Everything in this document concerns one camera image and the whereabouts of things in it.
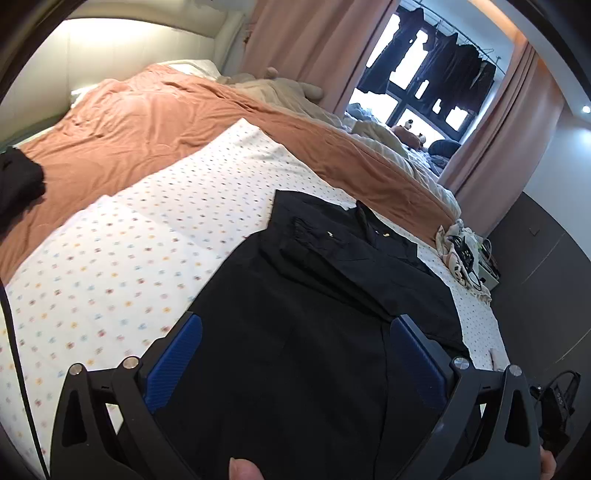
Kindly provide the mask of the person's hand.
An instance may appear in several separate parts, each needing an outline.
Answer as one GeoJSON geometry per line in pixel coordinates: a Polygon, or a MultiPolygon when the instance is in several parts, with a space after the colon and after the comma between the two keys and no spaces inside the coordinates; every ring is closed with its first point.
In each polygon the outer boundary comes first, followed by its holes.
{"type": "Polygon", "coordinates": [[[228,465],[228,478],[229,480],[263,480],[263,474],[249,460],[231,458],[228,465]]]}

